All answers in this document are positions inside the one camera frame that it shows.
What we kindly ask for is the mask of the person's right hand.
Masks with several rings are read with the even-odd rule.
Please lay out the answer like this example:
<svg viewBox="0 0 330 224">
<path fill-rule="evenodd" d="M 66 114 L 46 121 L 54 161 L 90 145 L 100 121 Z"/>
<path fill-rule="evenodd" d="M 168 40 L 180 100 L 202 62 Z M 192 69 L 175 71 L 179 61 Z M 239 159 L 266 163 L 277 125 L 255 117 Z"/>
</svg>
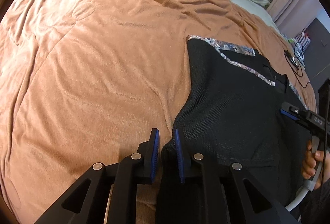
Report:
<svg viewBox="0 0 330 224">
<path fill-rule="evenodd" d="M 310 179 L 313 177 L 316 173 L 316 167 L 317 167 L 317 162 L 322 163 L 323 162 L 323 151 L 316 151 L 314 154 L 311 152 L 312 149 L 312 142 L 309 140 L 306 145 L 306 151 L 304 154 L 304 159 L 302 161 L 302 169 L 301 169 L 301 174 L 304 179 Z M 324 170 L 324 178 L 323 182 L 325 183 L 326 181 L 329 180 L 329 152 L 327 151 L 326 156 L 325 156 L 325 164 L 323 164 L 323 170 Z"/>
</svg>

